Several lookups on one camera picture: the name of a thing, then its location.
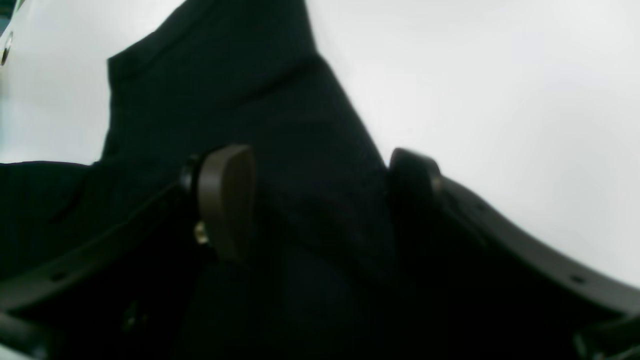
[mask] brown padded piece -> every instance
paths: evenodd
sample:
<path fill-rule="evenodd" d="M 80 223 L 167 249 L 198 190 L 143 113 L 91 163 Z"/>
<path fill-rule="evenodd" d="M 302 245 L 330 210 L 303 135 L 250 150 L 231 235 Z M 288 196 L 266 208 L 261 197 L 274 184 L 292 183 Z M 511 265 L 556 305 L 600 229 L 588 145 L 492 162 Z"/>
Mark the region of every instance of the brown padded piece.
<path fill-rule="evenodd" d="M 255 198 L 253 149 L 229 145 L 207 155 L 196 191 L 209 245 L 220 260 L 244 263 Z"/>

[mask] black fabric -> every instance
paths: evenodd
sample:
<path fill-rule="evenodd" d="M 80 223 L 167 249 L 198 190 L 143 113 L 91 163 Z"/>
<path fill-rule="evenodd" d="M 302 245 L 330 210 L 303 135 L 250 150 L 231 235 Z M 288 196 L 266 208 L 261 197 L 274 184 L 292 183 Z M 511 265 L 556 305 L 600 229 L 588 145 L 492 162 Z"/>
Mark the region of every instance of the black fabric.
<path fill-rule="evenodd" d="M 31 165 L 0 168 L 0 216 L 9 219 L 0 226 L 1 276 L 123 222 L 176 180 L 190 154 L 248 143 L 257 159 L 253 267 L 205 269 L 174 357 L 393 348 L 386 340 L 402 329 L 388 328 L 397 304 L 385 286 L 397 274 L 385 167 L 316 52 L 303 1 L 187 0 L 109 60 L 109 82 L 99 162 L 52 168 L 29 185 L 12 179 Z M 69 176 L 51 183 L 57 172 Z M 37 208 L 38 192 L 55 194 L 41 205 L 46 217 L 11 212 Z"/>

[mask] white background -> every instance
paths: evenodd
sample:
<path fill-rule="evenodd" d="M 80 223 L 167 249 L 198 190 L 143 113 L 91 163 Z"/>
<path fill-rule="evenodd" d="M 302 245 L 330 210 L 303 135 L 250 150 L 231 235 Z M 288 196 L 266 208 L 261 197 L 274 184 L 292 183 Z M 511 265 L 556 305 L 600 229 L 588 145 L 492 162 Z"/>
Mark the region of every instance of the white background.
<path fill-rule="evenodd" d="M 106 59 L 181 2 L 26 0 L 0 69 L 0 162 L 97 160 Z M 427 154 L 539 240 L 640 287 L 640 3 L 307 4 L 387 161 Z"/>

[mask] dark garment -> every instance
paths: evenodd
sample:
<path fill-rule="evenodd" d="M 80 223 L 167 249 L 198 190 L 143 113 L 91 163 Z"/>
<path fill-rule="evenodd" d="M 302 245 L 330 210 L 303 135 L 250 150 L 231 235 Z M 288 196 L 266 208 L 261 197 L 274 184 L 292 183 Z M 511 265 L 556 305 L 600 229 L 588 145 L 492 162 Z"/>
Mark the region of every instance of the dark garment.
<path fill-rule="evenodd" d="M 47 168 L 42 177 L 48 165 L 0 168 L 0 216 L 9 219 L 0 226 L 0 276 L 123 222 L 176 180 L 190 154 L 247 143 L 257 160 L 254 243 L 265 249 L 262 268 L 256 275 L 205 269 L 175 358 L 385 346 L 385 332 L 394 330 L 382 328 L 371 284 L 395 277 L 386 170 L 314 47 L 303 1 L 187 0 L 109 60 L 109 82 L 111 123 L 99 162 Z M 53 195 L 35 205 L 39 192 Z M 42 216 L 32 217 L 40 206 Z M 15 254 L 19 262 L 9 261 Z"/>

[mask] white surface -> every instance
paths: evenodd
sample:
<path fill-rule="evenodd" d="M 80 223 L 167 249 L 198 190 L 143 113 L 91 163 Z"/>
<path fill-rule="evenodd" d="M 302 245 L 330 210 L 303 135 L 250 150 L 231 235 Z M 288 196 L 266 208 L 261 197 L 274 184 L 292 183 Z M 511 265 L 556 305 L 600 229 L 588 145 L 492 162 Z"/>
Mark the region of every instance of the white surface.
<path fill-rule="evenodd" d="M 32 357 L 28 357 L 21 353 L 15 352 L 2 345 L 0 345 L 0 359 L 2 360 L 34 360 Z"/>
<path fill-rule="evenodd" d="M 90 164 L 109 126 L 106 60 L 184 0 L 27 0 L 0 69 L 0 162 Z"/>
<path fill-rule="evenodd" d="M 537 239 L 640 286 L 640 3 L 308 3 L 385 159 L 397 146 Z"/>
<path fill-rule="evenodd" d="M 0 69 L 0 162 L 97 160 L 106 59 L 181 2 L 27 0 Z M 534 237 L 640 286 L 640 3 L 307 4 L 385 159 L 427 154 Z"/>

